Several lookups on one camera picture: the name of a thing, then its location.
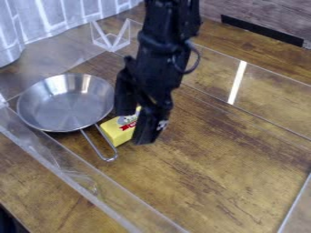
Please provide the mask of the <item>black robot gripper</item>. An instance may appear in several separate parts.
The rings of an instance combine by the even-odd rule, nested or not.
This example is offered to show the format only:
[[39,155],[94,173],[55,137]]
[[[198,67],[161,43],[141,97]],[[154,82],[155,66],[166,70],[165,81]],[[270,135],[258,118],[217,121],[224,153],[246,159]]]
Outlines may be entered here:
[[125,57],[115,81],[115,113],[131,116],[142,106],[133,135],[135,145],[155,143],[170,122],[173,91],[181,86],[191,55],[187,42],[141,40],[135,57]]

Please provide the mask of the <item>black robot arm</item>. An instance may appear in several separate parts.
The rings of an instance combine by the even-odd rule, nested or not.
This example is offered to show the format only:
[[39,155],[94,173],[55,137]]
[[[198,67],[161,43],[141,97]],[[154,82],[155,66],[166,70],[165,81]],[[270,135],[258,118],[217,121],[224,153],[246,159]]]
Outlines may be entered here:
[[198,67],[189,60],[202,25],[199,0],[145,0],[145,6],[138,55],[125,57],[115,82],[115,113],[139,116],[137,145],[154,143],[169,125],[171,93]]

